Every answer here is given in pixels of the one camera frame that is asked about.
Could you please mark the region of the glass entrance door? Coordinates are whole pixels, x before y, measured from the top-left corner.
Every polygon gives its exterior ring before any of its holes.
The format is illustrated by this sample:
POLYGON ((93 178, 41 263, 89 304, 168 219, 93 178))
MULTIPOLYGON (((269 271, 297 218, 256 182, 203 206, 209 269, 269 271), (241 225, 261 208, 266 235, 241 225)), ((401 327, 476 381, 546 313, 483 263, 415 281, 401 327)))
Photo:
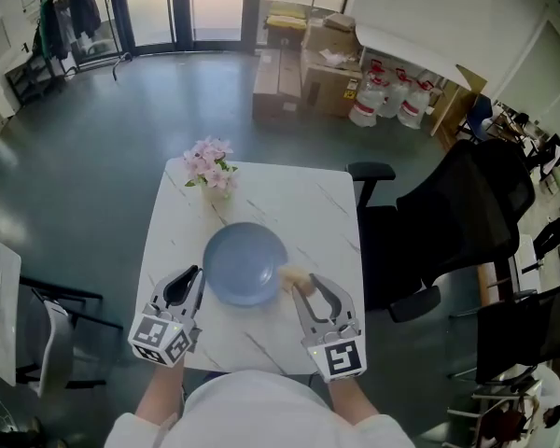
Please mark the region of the glass entrance door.
POLYGON ((111 0, 122 48, 132 56, 187 51, 252 53, 274 42, 278 18, 342 12, 346 0, 111 0))

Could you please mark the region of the person's left forearm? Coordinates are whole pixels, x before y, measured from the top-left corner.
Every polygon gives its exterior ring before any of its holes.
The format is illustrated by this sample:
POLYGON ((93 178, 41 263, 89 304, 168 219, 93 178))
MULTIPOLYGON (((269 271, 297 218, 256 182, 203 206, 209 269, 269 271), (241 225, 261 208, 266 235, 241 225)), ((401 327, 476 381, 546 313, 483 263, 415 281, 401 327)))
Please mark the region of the person's left forearm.
POLYGON ((135 411, 138 418, 161 427, 182 413, 184 365, 181 358, 173 367, 156 367, 135 411))

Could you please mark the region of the black low shelf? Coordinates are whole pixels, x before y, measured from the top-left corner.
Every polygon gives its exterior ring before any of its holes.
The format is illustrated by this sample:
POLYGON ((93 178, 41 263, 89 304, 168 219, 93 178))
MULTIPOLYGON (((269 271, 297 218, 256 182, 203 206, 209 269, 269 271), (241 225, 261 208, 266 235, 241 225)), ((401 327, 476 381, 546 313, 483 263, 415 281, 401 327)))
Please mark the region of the black low shelf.
POLYGON ((21 106, 43 97, 51 82, 46 60, 31 52, 17 57, 5 70, 5 77, 21 106))

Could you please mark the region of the big blue plate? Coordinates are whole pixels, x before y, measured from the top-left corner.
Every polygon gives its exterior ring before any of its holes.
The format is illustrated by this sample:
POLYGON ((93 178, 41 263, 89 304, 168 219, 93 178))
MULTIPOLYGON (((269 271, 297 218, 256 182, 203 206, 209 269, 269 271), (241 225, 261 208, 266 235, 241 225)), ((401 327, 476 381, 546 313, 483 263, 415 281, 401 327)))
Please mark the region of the big blue plate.
POLYGON ((251 222, 222 228, 203 253, 206 283, 221 302, 239 307, 271 301, 280 286, 277 269, 285 264, 287 249, 280 238, 251 222))

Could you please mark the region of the flat long cardboard box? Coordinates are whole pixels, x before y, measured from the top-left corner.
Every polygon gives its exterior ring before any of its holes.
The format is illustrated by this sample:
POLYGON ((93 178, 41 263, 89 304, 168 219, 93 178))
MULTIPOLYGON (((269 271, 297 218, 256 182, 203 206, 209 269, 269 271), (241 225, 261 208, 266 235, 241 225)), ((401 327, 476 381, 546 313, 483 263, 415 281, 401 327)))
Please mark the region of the flat long cardboard box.
POLYGON ((256 120, 295 116, 301 105, 301 55, 290 49, 263 49, 252 94, 256 120))

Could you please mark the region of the grey plastic chair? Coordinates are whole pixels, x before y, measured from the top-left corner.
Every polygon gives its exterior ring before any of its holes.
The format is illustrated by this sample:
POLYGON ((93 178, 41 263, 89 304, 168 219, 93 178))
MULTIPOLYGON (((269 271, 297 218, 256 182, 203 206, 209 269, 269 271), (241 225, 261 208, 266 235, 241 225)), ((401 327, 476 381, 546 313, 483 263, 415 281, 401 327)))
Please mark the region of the grey plastic chair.
POLYGON ((22 275, 19 283, 29 288, 36 308, 28 314, 30 332, 25 344, 32 362, 15 370, 15 381, 25 385, 40 399, 53 397, 64 390, 92 389, 106 385, 104 379, 74 380, 74 333, 79 320, 123 330, 117 322, 90 315, 80 309, 62 305, 63 301, 81 304, 101 301, 103 296, 88 290, 59 286, 22 275))

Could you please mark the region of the tan fibrous food piece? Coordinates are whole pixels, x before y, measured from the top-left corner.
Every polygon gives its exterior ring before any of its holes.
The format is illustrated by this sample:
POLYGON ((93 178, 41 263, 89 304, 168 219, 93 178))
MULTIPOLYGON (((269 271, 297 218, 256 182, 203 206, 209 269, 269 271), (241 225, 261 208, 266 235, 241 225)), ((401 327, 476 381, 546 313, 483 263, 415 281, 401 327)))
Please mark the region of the tan fibrous food piece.
POLYGON ((296 288, 305 297, 310 297, 316 291, 311 275, 303 268, 283 265, 277 268, 277 274, 281 288, 287 293, 296 288))

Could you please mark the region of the clear water jug red cap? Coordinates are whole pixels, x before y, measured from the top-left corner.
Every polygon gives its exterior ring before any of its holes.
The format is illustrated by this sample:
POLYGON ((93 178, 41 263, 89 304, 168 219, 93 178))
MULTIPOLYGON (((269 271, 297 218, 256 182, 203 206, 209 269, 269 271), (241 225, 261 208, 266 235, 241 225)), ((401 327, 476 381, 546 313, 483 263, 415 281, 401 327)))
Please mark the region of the clear water jug red cap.
POLYGON ((397 114, 397 118, 402 125, 412 129, 421 127, 433 89, 434 85, 428 79, 416 80, 412 84, 397 114))
POLYGON ((412 80, 403 67, 392 70, 389 76, 384 104, 379 108, 379 116, 385 119, 394 118, 411 88, 412 80))
POLYGON ((371 60, 369 70, 359 85, 349 118, 358 127, 373 127, 385 102, 390 80, 381 61, 371 60))

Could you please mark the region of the black bin with yellow lid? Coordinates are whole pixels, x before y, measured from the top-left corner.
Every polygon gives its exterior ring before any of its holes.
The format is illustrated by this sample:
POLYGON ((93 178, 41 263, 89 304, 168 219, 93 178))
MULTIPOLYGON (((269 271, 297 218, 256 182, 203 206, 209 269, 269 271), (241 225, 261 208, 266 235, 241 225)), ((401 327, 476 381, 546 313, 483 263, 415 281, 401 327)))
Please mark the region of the black bin with yellow lid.
POLYGON ((299 52, 306 28, 307 14, 303 5, 272 1, 263 23, 267 32, 265 46, 299 52))

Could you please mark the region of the large cardboard box yellow label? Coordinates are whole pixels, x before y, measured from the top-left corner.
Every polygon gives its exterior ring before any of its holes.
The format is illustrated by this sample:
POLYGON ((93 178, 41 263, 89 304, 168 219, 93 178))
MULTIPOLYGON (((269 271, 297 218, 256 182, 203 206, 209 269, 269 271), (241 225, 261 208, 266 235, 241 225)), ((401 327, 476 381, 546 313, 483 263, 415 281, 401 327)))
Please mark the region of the large cardboard box yellow label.
POLYGON ((345 69, 322 64, 311 52, 301 55, 301 109, 346 118, 362 81, 357 64, 345 69))

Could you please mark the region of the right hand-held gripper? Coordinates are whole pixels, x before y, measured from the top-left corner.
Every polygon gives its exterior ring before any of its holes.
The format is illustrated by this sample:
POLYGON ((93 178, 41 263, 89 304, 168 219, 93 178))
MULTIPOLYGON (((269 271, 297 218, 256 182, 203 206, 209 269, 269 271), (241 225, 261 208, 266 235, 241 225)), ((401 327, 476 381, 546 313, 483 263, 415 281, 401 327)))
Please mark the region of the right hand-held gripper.
POLYGON ((359 376, 367 369, 365 337, 349 293, 329 278, 310 273, 315 289, 330 307, 330 314, 320 318, 298 286, 292 297, 301 322, 301 344, 328 383, 359 376))

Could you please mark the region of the person's white shirt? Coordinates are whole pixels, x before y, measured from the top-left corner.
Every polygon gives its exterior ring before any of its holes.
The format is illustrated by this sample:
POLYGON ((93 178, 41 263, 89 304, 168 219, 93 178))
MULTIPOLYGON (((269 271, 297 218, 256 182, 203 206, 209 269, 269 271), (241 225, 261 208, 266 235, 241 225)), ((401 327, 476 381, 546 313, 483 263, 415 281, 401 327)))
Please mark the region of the person's white shirt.
POLYGON ((311 388, 263 371, 238 371, 197 388, 184 412, 154 427, 125 413, 105 448, 415 448, 387 414, 353 426, 311 388))

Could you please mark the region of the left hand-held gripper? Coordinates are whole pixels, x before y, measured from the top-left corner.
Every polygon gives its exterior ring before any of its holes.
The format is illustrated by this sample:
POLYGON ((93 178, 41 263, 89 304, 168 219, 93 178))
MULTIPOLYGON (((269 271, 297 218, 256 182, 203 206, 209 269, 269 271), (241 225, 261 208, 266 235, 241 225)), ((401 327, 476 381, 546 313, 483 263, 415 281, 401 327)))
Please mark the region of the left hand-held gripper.
POLYGON ((175 270, 160 280, 150 302, 133 319, 128 336, 133 353, 172 368, 187 352, 193 352, 201 334, 193 318, 201 307, 204 289, 203 269, 197 265, 175 270))

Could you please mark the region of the open cardboard box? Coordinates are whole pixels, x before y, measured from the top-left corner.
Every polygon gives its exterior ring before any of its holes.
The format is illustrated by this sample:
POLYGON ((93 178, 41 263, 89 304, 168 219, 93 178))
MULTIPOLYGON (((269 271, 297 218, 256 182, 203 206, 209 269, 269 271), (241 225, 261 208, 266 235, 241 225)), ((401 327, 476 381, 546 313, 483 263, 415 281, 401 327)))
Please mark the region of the open cardboard box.
POLYGON ((302 49, 354 54, 359 48, 355 30, 356 21, 342 13, 332 13, 324 18, 311 18, 307 22, 302 49))

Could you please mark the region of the black mesh office chair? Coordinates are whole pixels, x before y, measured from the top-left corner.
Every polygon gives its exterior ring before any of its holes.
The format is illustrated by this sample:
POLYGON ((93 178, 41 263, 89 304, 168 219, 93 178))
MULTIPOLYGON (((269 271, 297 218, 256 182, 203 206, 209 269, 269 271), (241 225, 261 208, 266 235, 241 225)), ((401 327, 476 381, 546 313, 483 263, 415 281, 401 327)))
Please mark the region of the black mesh office chair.
POLYGON ((427 314, 441 301, 442 275, 515 254, 518 222, 536 199, 523 154, 491 139, 456 142, 436 169, 393 205, 371 206, 377 182, 396 174, 385 163, 350 163, 361 184, 357 221, 366 312, 395 322, 427 314))

